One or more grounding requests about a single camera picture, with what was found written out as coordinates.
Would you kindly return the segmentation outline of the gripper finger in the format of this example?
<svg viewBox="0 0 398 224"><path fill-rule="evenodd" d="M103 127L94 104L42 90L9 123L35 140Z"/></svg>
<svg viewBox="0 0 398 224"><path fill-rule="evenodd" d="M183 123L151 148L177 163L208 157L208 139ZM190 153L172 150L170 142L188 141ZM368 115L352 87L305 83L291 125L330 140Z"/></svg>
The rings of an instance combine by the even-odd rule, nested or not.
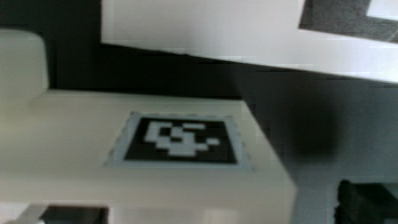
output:
<svg viewBox="0 0 398 224"><path fill-rule="evenodd" d="M398 183L339 182L334 224L398 224Z"/></svg>

